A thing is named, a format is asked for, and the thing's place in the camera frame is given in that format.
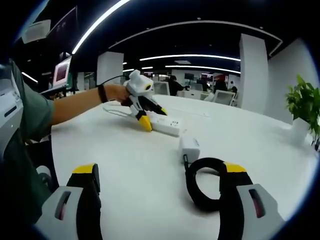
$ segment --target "black ceiling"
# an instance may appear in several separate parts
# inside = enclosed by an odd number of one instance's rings
[[[77,25],[70,32],[68,52],[71,53],[80,37],[91,24],[112,7],[118,0],[51,0],[37,21],[51,19],[53,27],[66,13],[77,6]],[[97,57],[105,51],[124,53],[125,69],[149,67],[162,70],[165,65],[176,65],[176,58],[140,62],[140,58],[176,55],[205,54],[240,58],[241,33],[265,39],[268,53],[279,43],[264,33],[245,27],[195,23],[170,26],[150,31],[110,46],[155,27],[203,20],[227,21],[248,25],[277,36],[283,40],[278,49],[300,37],[302,19],[296,14],[303,6],[292,1],[275,0],[131,0],[103,21],[73,56],[72,68],[76,72],[94,72]],[[36,79],[41,73],[53,72],[59,62],[59,47],[52,47],[52,39],[23,44],[18,41],[13,49],[13,58],[22,71]],[[240,70],[240,62],[216,58],[191,57],[192,65]]]

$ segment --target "black cable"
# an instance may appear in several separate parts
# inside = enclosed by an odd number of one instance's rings
[[[128,79],[128,77],[127,77],[127,76],[125,76],[125,75],[119,75],[119,76],[115,76],[115,77],[112,77],[112,78],[110,78],[110,79],[108,79],[108,80],[104,81],[103,83],[99,84],[98,86],[103,85],[103,84],[105,84],[106,82],[109,82],[109,81],[111,81],[111,80],[113,80],[113,79],[121,78],[121,77],[125,77],[125,78],[127,78],[127,79]]]
[[[197,171],[203,168],[210,168],[220,172],[223,162],[224,161],[217,158],[206,157],[198,159],[197,161],[193,162],[190,166],[188,166],[188,157],[186,155],[183,156],[186,188],[194,204],[198,207],[198,209],[204,212],[219,211],[220,200],[211,199],[207,197],[199,189],[196,182]]]

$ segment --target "white table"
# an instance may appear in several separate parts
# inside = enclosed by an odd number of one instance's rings
[[[288,124],[213,102],[154,98],[169,115],[184,120],[183,134],[197,138],[200,157],[246,168],[251,180],[277,200],[281,216],[290,218],[312,182],[318,161],[307,144],[296,148],[287,143]],[[104,107],[115,108],[108,103]],[[201,214],[193,208],[177,156],[178,143],[172,136],[144,132],[138,122],[107,113],[102,105],[52,128],[60,185],[67,183],[77,166],[98,163],[101,231],[108,240],[217,239],[219,213]],[[198,174],[197,182],[209,197],[219,198],[217,176]]]

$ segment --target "person's hand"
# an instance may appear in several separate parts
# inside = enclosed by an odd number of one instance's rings
[[[129,92],[125,86],[109,84],[104,86],[106,97],[108,100],[117,100],[123,103],[128,97]]]

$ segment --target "power adapter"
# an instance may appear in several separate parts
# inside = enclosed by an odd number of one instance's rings
[[[182,163],[187,160],[189,164],[192,164],[199,159],[200,145],[194,137],[182,136],[180,137],[178,151]]]
[[[154,131],[179,137],[182,131],[182,120],[172,116],[160,115],[154,112],[147,113]]]

